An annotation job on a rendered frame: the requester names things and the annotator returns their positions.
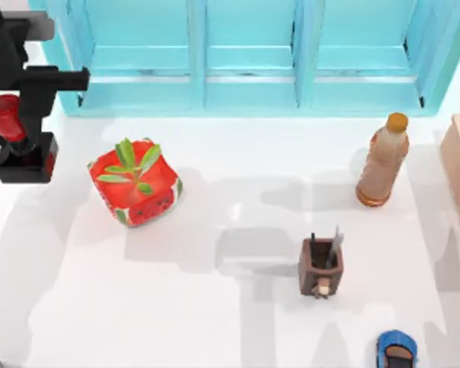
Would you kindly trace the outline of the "red and black trophy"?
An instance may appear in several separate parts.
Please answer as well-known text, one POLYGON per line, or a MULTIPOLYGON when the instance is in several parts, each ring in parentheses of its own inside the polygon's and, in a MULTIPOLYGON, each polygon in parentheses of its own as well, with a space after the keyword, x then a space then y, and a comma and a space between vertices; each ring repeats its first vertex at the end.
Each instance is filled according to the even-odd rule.
POLYGON ((58 154, 54 134, 42 132, 38 143, 31 142, 18 110, 18 96, 0 96, 0 180, 3 183, 48 183, 58 154))

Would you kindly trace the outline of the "red watermelon plant pot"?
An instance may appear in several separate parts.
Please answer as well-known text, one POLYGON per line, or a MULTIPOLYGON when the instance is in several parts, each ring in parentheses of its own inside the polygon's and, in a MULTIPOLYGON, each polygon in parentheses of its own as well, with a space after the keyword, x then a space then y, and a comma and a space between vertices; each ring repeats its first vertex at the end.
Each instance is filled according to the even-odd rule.
POLYGON ((111 214, 130 228, 158 218, 182 195, 179 175, 149 138, 126 138, 87 168, 111 214))

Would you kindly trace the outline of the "light blue rack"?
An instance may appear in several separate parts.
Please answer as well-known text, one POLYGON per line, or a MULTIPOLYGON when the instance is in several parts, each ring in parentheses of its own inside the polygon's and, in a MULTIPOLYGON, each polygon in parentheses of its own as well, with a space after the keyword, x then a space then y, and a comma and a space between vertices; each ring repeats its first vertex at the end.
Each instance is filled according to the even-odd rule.
POLYGON ((76 117, 437 113, 460 60, 460 0, 28 0, 55 36, 76 117))

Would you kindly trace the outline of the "grey pen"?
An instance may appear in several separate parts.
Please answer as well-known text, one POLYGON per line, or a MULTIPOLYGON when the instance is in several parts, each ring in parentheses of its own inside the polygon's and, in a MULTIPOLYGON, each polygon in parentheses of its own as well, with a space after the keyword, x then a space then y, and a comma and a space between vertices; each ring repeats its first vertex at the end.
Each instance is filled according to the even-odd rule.
POLYGON ((343 234, 340 232, 339 226, 336 227, 335 231, 335 236, 333 237, 333 240, 331 242, 330 250, 327 256, 327 260, 325 263, 326 268, 332 268, 333 267, 333 262, 334 258, 337 255, 337 252, 340 249, 340 246, 342 245, 343 242, 343 234))

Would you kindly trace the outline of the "brown wooden pen holder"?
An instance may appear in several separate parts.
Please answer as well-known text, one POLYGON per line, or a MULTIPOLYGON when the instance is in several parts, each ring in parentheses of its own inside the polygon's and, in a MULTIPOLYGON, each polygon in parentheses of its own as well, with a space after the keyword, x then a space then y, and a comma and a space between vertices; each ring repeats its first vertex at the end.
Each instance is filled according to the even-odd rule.
POLYGON ((342 247, 340 246, 333 260, 333 267, 326 268, 325 263, 333 238, 317 238, 316 267, 311 266, 310 238, 302 242, 301 253, 298 261, 298 282, 300 293, 304 296, 325 298, 336 294, 343 275, 344 264, 342 247))

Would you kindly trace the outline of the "brown bottle with orange cap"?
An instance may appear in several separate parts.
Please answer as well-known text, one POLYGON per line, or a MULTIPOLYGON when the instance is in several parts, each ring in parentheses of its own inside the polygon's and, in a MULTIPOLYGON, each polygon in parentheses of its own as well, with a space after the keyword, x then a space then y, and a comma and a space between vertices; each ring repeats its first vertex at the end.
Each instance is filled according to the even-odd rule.
POLYGON ((356 185, 356 196, 366 206, 379 207, 389 199, 399 170, 409 151, 409 119, 391 113, 370 140, 370 149, 356 185))

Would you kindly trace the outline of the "blue toy car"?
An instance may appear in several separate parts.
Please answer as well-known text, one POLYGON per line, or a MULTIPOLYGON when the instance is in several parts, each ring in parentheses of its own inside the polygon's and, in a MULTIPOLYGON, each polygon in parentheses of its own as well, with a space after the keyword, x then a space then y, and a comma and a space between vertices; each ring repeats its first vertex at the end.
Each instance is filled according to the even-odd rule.
POLYGON ((401 330, 388 330, 376 339, 376 368, 416 368, 417 343, 401 330))

